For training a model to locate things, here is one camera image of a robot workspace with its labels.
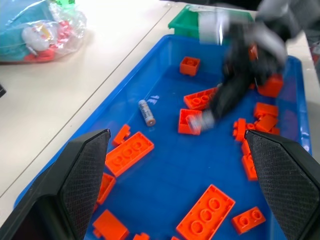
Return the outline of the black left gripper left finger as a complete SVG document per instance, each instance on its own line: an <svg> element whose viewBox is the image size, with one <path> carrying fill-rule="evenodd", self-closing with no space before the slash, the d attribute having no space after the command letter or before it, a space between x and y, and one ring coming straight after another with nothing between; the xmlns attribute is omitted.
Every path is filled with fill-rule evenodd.
<svg viewBox="0 0 320 240"><path fill-rule="evenodd" d="M2 240L82 240L99 195L111 133L71 140L24 193L0 228Z"/></svg>

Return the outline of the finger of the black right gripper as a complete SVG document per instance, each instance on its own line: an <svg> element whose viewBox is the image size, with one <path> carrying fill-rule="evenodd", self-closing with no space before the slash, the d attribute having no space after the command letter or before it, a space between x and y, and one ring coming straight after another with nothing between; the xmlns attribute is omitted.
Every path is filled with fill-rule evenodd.
<svg viewBox="0 0 320 240"><path fill-rule="evenodd" d="M252 83L248 74L236 74L226 78L213 97L213 117L221 119L243 99Z"/></svg>
<svg viewBox="0 0 320 240"><path fill-rule="evenodd" d="M209 110L213 116L227 115L242 98L242 80L237 74L226 79L209 103Z"/></svg>

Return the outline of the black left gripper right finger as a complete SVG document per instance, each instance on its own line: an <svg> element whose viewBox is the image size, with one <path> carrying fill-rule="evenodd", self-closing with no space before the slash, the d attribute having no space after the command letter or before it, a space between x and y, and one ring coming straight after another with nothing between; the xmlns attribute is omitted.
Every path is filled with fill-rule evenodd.
<svg viewBox="0 0 320 240"><path fill-rule="evenodd" d="M296 141L248 130L264 198L288 240L320 238L320 164Z"/></svg>

